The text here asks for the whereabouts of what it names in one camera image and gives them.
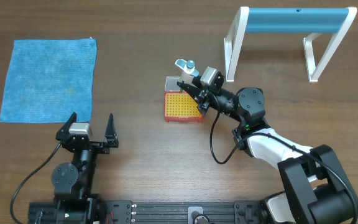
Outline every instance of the cable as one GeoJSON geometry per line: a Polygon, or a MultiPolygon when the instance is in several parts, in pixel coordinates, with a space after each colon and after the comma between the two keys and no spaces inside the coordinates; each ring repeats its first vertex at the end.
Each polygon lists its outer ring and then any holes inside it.
{"type": "Polygon", "coordinates": [[[23,185],[26,183],[26,181],[28,181],[30,179],[30,177],[32,177],[36,172],[38,172],[41,168],[44,167],[45,164],[47,164],[51,158],[55,155],[55,153],[57,152],[57,150],[60,148],[60,143],[57,144],[55,150],[53,150],[53,152],[51,153],[51,155],[48,157],[48,159],[43,162],[41,164],[41,166],[39,166],[38,168],[36,168],[33,172],[31,172],[30,175],[28,175],[23,181],[22,183],[19,185],[19,187],[17,188],[15,194],[13,195],[12,197],[12,200],[11,200],[11,206],[10,206],[10,210],[11,210],[11,217],[12,219],[17,223],[17,224],[22,224],[16,217],[15,217],[15,214],[13,213],[13,203],[15,202],[15,199],[16,199],[16,196],[17,194],[19,193],[20,189],[23,187],[23,185]]]}
{"type": "Polygon", "coordinates": [[[220,105],[219,105],[219,102],[218,102],[218,99],[216,98],[216,96],[214,94],[211,94],[211,96],[214,98],[215,102],[216,102],[216,108],[217,108],[217,115],[215,117],[215,120],[211,126],[211,132],[209,134],[209,148],[211,150],[211,154],[212,154],[212,157],[214,158],[215,162],[217,162],[218,164],[220,165],[223,165],[225,163],[227,163],[229,161],[229,159],[231,158],[231,156],[234,154],[234,152],[236,151],[236,149],[240,146],[241,143],[243,143],[244,141],[248,140],[250,137],[252,136],[266,136],[268,138],[272,138],[276,141],[278,141],[279,143],[283,144],[284,146],[290,148],[292,151],[295,151],[295,152],[298,152],[304,156],[306,156],[307,158],[311,159],[312,161],[315,161],[317,162],[318,164],[320,164],[321,167],[323,167],[324,169],[328,170],[330,173],[333,174],[333,176],[335,176],[335,178],[342,184],[342,186],[344,187],[345,189],[345,193],[347,194],[347,196],[349,197],[349,199],[351,200],[351,203],[353,205],[353,212],[354,212],[354,216],[353,216],[353,220],[351,221],[351,224],[356,224],[357,223],[357,219],[358,219],[358,211],[357,211],[357,206],[356,206],[356,201],[354,200],[354,197],[351,193],[351,191],[349,190],[349,187],[345,184],[345,182],[338,176],[337,173],[335,173],[335,171],[332,170],[332,168],[330,168],[327,164],[325,164],[323,161],[315,158],[314,156],[300,150],[300,149],[297,149],[295,146],[291,146],[290,144],[288,144],[287,142],[283,141],[282,139],[278,138],[278,137],[275,137],[275,136],[272,136],[271,134],[266,134],[266,133],[252,133],[250,135],[248,135],[247,137],[241,139],[237,144],[236,146],[234,146],[234,148],[232,149],[232,151],[230,152],[230,154],[228,155],[228,157],[223,161],[219,161],[216,156],[215,156],[215,153],[214,153],[214,150],[213,150],[213,147],[212,147],[212,135],[213,135],[213,131],[214,131],[214,128],[215,128],[215,124],[216,122],[218,121],[218,118],[219,118],[219,115],[221,114],[221,108],[220,108],[220,105]]]}

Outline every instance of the blue towel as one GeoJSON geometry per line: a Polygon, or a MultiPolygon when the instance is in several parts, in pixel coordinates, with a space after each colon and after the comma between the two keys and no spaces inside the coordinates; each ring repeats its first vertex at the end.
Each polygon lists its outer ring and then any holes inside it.
{"type": "Polygon", "coordinates": [[[15,40],[0,122],[91,119],[96,40],[15,40]]]}

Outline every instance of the tabletop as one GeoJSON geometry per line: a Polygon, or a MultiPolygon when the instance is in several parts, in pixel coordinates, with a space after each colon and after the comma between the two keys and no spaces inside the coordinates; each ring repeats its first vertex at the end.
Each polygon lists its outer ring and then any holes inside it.
{"type": "MultiPolygon", "coordinates": [[[[0,1],[0,110],[17,39],[97,40],[91,125],[104,139],[110,113],[120,146],[97,160],[92,193],[134,202],[261,200],[283,190],[277,170],[241,151],[225,165],[213,161],[202,123],[167,123],[166,76],[178,58],[224,71],[223,38],[237,10],[249,7],[349,7],[358,1],[0,1]]],[[[358,195],[358,13],[318,83],[309,83],[302,38],[307,34],[245,36],[235,82],[224,88],[263,89],[266,119],[276,132],[306,146],[336,152],[358,195]]],[[[314,44],[320,58],[330,36],[314,44]]],[[[0,123],[0,223],[12,223],[9,202],[22,180],[53,151],[58,124],[0,123]]],[[[237,123],[221,116],[214,150],[226,157],[237,123]]],[[[72,154],[60,149],[22,188],[14,211],[26,221],[29,202],[52,201],[50,176],[72,154]]]]}

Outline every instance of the white bracket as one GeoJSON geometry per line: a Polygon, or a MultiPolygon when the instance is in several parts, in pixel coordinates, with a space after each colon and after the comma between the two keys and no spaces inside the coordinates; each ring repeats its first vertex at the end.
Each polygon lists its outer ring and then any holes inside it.
{"type": "MultiPolygon", "coordinates": [[[[303,39],[303,46],[305,48],[306,67],[308,70],[309,82],[317,82],[324,68],[333,56],[338,45],[341,43],[346,32],[349,30],[356,14],[356,7],[348,7],[349,13],[339,28],[338,33],[333,34],[327,49],[321,58],[319,64],[314,62],[312,41],[320,36],[319,33],[312,33],[303,39]]],[[[224,61],[226,70],[226,81],[233,82],[234,74],[236,72],[237,63],[241,51],[242,41],[246,33],[247,21],[249,15],[249,7],[240,7],[236,16],[230,26],[229,32],[224,39],[224,61]]]]}

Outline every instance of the blue bar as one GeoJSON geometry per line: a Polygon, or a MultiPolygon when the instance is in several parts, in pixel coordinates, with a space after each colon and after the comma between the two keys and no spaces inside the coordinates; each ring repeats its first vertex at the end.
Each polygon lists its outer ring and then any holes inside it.
{"type": "Polygon", "coordinates": [[[347,8],[250,8],[246,33],[337,33],[347,8]]]}

